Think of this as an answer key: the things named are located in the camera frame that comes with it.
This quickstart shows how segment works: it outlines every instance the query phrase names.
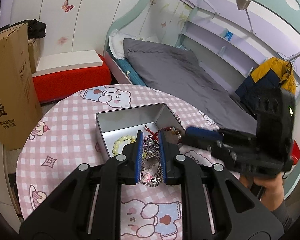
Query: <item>red cushion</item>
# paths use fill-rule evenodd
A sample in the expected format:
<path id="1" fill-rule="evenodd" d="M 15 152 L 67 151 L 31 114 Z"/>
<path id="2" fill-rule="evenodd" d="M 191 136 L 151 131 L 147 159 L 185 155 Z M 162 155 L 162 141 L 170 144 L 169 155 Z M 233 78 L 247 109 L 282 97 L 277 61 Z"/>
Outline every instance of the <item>red cushion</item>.
<path id="1" fill-rule="evenodd" d="M 111 74 L 105 59 L 103 65 L 66 70 L 33 78 L 40 103 L 66 98 L 79 90 L 111 84 Z"/>
<path id="2" fill-rule="evenodd" d="M 298 160 L 300 159 L 300 149 L 296 142 L 296 140 L 293 141 L 293 148 L 291 153 L 292 159 L 293 159 L 293 165 L 296 165 L 298 163 Z"/>

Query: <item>cardboard box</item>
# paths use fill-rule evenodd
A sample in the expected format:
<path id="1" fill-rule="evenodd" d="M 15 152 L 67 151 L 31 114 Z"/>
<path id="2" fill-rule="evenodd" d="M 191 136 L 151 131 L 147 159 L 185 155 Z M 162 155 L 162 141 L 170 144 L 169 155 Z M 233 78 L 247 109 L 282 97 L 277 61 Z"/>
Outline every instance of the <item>cardboard box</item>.
<path id="1" fill-rule="evenodd" d="M 25 23 L 0 33 L 0 141 L 7 150 L 22 148 L 41 117 Z"/>
<path id="2" fill-rule="evenodd" d="M 38 62 L 40 59 L 40 40 L 36 39 L 34 42 L 28 44 L 29 61 L 31 73 L 37 72 Z"/>

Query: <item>white pillow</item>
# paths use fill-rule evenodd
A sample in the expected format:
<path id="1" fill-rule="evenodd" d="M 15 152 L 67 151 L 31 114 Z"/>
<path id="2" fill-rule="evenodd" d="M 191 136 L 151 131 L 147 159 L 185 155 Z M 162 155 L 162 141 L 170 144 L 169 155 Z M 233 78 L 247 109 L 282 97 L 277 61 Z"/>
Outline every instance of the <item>white pillow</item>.
<path id="1" fill-rule="evenodd" d="M 146 38 L 145 41 L 151 41 L 151 42 L 155 42 L 155 43 L 160 43 L 157 34 Z"/>
<path id="2" fill-rule="evenodd" d="M 123 40 L 125 38 L 160 43 L 156 34 L 143 39 L 141 37 L 133 36 L 128 33 L 122 33 L 119 30 L 114 30 L 109 36 L 109 48 L 112 52 L 112 55 L 117 59 L 124 59 Z"/>

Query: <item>jewelry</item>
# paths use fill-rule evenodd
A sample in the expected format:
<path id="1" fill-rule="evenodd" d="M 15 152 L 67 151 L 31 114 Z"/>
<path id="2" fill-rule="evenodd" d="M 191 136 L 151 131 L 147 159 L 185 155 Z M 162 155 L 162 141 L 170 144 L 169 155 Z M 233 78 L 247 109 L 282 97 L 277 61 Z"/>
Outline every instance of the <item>jewelry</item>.
<path id="1" fill-rule="evenodd" d="M 144 137 L 144 141 L 143 141 L 144 153 L 142 155 L 142 168 L 141 168 L 139 183 L 148 187 L 157 187 L 162 181 L 160 153 L 159 153 L 159 139 L 158 139 L 159 131 L 154 133 L 147 126 L 145 126 L 145 130 L 151 133 L 152 136 L 148 135 Z M 178 142 L 180 142 L 181 134 L 175 127 L 166 127 L 163 128 L 163 130 L 172 131 L 172 134 L 178 135 Z M 145 167 L 146 162 L 150 161 L 152 157 L 155 157 L 157 161 L 154 164 Z M 157 172 L 154 175 L 151 175 L 149 170 L 154 168 L 156 165 L 158 165 Z"/>
<path id="2" fill-rule="evenodd" d="M 130 141 L 130 143 L 133 143 L 136 141 L 136 137 L 134 135 L 127 135 L 127 136 L 122 136 L 121 138 L 119 138 L 117 141 L 114 142 L 114 145 L 113 145 L 113 150 L 112 150 L 112 153 L 114 154 L 114 156 L 118 155 L 118 148 L 119 148 L 119 145 L 120 143 L 123 143 L 124 141 Z"/>

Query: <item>metal screw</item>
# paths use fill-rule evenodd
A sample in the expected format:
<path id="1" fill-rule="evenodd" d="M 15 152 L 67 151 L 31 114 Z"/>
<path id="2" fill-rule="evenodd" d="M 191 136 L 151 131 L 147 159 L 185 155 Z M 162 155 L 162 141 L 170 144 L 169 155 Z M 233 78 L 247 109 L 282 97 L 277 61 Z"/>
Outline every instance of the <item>metal screw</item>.
<path id="1" fill-rule="evenodd" d="M 182 154 L 179 154 L 176 156 L 177 161 L 183 162 L 185 159 L 186 159 L 186 157 Z"/>
<path id="2" fill-rule="evenodd" d="M 118 161 L 124 161 L 126 159 L 126 156 L 124 154 L 119 154 L 119 155 L 117 155 L 116 159 Z"/>
<path id="3" fill-rule="evenodd" d="M 216 170 L 216 171 L 222 171 L 223 170 L 223 166 L 221 164 L 215 164 L 213 165 L 213 168 Z"/>
<path id="4" fill-rule="evenodd" d="M 78 168 L 79 168 L 80 171 L 86 171 L 89 168 L 89 166 L 88 166 L 87 163 L 82 163 L 82 164 L 79 165 Z"/>

